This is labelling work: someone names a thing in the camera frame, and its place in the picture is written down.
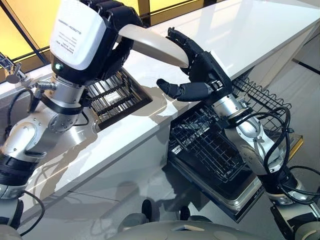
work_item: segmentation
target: wire rack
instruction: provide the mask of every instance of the wire rack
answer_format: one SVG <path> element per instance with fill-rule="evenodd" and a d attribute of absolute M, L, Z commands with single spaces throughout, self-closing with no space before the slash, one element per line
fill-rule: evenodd
<path fill-rule="evenodd" d="M 128 115 L 151 101 L 123 68 L 109 78 L 102 76 L 87 90 L 93 98 L 91 107 L 102 129 L 114 123 L 116 118 Z"/>
<path fill-rule="evenodd" d="M 256 85 L 248 77 L 234 80 L 232 87 L 233 94 L 238 98 L 243 97 L 246 104 L 253 109 L 253 113 L 269 112 L 278 107 L 287 107 L 288 109 L 292 107 L 290 103 L 285 103 L 282 98 L 278 98 L 276 94 Z M 284 110 L 278 111 L 277 114 L 284 120 Z M 262 119 L 261 123 L 269 138 L 279 135 L 281 125 L 274 118 L 267 117 Z"/>
<path fill-rule="evenodd" d="M 269 112 L 277 107 L 291 105 L 270 94 L 249 78 L 232 82 L 233 94 L 244 98 L 253 112 Z M 245 166 L 236 147 L 228 140 L 224 131 L 216 124 L 218 116 L 212 107 L 203 103 L 187 111 L 171 123 L 169 151 L 178 154 L 184 150 L 198 161 L 199 168 L 206 168 L 223 183 L 229 182 Z M 269 137 L 275 136 L 280 124 L 271 118 L 261 121 Z"/>

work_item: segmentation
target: white countertop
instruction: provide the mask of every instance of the white countertop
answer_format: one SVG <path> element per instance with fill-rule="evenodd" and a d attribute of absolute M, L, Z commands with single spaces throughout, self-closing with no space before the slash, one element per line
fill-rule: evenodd
<path fill-rule="evenodd" d="M 175 27 L 214 53 L 234 79 L 312 27 L 319 18 L 319 8 L 296 0 L 226 0 L 150 29 L 165 36 L 168 27 Z M 38 167 L 29 180 L 28 191 L 40 199 L 67 192 L 195 105 L 165 97 L 157 88 L 158 78 L 177 84 L 188 82 L 179 68 L 135 51 L 131 51 L 124 68 L 153 101 L 99 132 L 96 139 L 88 139 L 92 142 L 88 146 L 80 143 Z M 24 211 L 35 204 L 28 196 L 22 198 Z"/>

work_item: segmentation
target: dishwasher door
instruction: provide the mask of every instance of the dishwasher door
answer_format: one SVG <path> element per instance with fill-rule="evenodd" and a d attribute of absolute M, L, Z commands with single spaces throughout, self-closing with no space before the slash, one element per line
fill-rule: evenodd
<path fill-rule="evenodd" d="M 248 78 L 239 77 L 232 84 L 235 97 L 242 98 L 254 113 L 280 106 L 291 108 Z M 276 140 L 279 123 L 269 117 L 261 123 L 265 133 Z M 292 134 L 290 140 L 292 147 L 299 136 Z M 284 145 L 280 152 L 285 154 Z M 237 223 L 264 192 L 259 179 L 226 137 L 213 108 L 203 102 L 171 122 L 168 162 Z"/>

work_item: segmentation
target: dish rack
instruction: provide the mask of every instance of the dish rack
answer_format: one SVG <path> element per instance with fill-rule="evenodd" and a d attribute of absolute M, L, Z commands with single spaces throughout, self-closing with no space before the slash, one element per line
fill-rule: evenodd
<path fill-rule="evenodd" d="M 235 79 L 232 90 L 253 113 L 281 106 L 291 108 L 291 104 L 249 78 Z M 278 112 L 282 119 L 284 114 Z M 218 120 L 214 109 L 200 102 L 172 121 L 168 162 L 238 222 L 261 196 L 263 187 L 217 124 Z M 267 117 L 261 123 L 268 137 L 278 138 L 281 126 L 277 120 Z"/>
<path fill-rule="evenodd" d="M 102 76 L 87 90 L 93 98 L 91 108 L 100 130 L 152 101 L 124 68 L 109 78 Z"/>

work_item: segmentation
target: robotic hand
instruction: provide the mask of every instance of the robotic hand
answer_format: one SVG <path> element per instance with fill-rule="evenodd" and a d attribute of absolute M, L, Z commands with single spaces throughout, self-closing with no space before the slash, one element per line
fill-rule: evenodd
<path fill-rule="evenodd" d="M 23 212 L 19 197 L 40 160 L 75 125 L 83 107 L 90 105 L 85 87 L 102 74 L 113 75 L 126 61 L 134 41 L 122 37 L 113 48 L 127 25 L 141 27 L 142 22 L 132 7 L 121 2 L 61 2 L 50 39 L 52 78 L 36 82 L 34 94 L 27 90 L 30 114 L 13 126 L 0 151 L 0 225 L 19 227 Z M 13 72 L 7 76 L 14 76 L 13 82 L 25 79 L 20 66 L 2 54 L 0 64 Z"/>
<path fill-rule="evenodd" d="M 190 83 L 178 86 L 158 79 L 157 85 L 178 101 L 204 101 L 213 108 L 226 136 L 262 182 L 273 203 L 270 210 L 274 220 L 286 239 L 320 239 L 320 210 L 315 204 L 320 193 L 304 191 L 301 182 L 290 172 L 291 168 L 287 167 L 289 133 L 292 132 L 289 128 L 289 110 L 280 107 L 271 112 L 251 114 L 252 110 L 245 102 L 240 102 L 233 96 L 231 79 L 209 52 L 174 28 L 168 29 L 167 38 L 186 52 L 189 68 L 181 70 L 189 76 Z M 285 121 L 275 114 L 278 111 L 285 111 Z M 265 117 L 277 118 L 282 124 L 282 133 L 276 142 L 265 134 L 259 121 Z M 284 139 L 287 151 L 282 158 L 278 146 Z"/>

